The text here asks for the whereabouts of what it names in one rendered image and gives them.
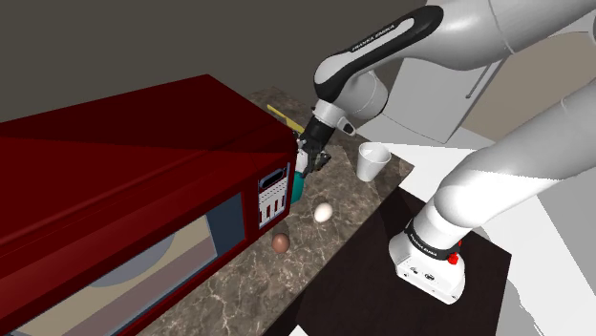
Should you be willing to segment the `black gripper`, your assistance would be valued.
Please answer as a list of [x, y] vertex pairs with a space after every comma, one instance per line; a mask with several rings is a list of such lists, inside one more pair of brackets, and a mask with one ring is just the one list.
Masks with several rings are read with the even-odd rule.
[[334, 128], [312, 116], [305, 131], [299, 135], [303, 143], [302, 150], [314, 158], [312, 171], [320, 171], [331, 159], [331, 155], [323, 151], [329, 142]]

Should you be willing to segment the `teal bottle with white cap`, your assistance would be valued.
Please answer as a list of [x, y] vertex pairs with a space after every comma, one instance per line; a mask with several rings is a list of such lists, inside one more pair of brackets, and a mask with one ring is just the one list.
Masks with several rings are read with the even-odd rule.
[[298, 201], [303, 194], [305, 175], [304, 172], [309, 163], [309, 155], [302, 149], [297, 152], [295, 172], [292, 184], [290, 203]]

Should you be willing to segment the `white cup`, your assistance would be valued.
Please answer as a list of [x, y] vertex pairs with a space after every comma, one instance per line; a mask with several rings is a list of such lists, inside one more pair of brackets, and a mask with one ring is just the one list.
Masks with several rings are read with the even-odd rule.
[[364, 142], [358, 147], [357, 177], [372, 181], [391, 160], [392, 153], [380, 142]]

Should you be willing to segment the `yellow flat utensil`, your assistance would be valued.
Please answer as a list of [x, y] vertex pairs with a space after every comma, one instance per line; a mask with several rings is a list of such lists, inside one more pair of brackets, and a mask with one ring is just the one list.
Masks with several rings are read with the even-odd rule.
[[275, 109], [271, 105], [267, 104], [266, 107], [267, 107], [267, 109], [269, 111], [271, 111], [275, 115], [279, 116], [286, 123], [286, 125], [290, 129], [292, 129], [293, 131], [297, 132], [298, 134], [302, 134], [305, 131], [305, 128], [303, 126], [301, 126], [297, 122], [293, 121], [292, 119], [290, 119], [286, 115], [282, 114], [280, 111], [278, 111], [277, 109]]

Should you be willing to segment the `dark robot stand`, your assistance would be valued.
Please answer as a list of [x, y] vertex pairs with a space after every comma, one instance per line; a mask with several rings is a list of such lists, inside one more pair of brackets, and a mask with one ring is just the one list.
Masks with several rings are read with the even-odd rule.
[[391, 236], [423, 207], [395, 188], [263, 336], [496, 336], [511, 255], [475, 232], [463, 240], [466, 284], [444, 304], [400, 279]]

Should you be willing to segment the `red microwave oven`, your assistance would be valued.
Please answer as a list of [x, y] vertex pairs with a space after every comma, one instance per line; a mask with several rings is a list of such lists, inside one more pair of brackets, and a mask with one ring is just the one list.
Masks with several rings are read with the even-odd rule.
[[204, 74], [0, 123], [0, 336], [135, 336], [289, 210], [292, 131]]

